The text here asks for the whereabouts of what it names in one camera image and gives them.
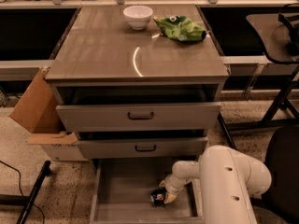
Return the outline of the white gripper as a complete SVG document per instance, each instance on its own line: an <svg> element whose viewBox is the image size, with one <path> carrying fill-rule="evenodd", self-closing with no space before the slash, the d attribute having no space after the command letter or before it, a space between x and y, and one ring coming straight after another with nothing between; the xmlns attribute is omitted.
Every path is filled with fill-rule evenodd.
<svg viewBox="0 0 299 224"><path fill-rule="evenodd" d="M174 174L168 175L159 184L159 188L165 187L167 192L165 194L164 204L173 202L183 188L191 182L190 179L178 178Z"/></svg>

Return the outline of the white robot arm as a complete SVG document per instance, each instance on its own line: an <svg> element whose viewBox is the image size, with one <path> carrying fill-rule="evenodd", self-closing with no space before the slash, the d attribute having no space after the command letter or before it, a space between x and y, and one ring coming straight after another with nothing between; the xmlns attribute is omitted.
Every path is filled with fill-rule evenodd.
<svg viewBox="0 0 299 224"><path fill-rule="evenodd" d="M177 161L160 185L164 203L173 202L183 187L200 181L205 224L257 224L250 202L271 185L268 168L255 158L226 146L206 148L198 161Z"/></svg>

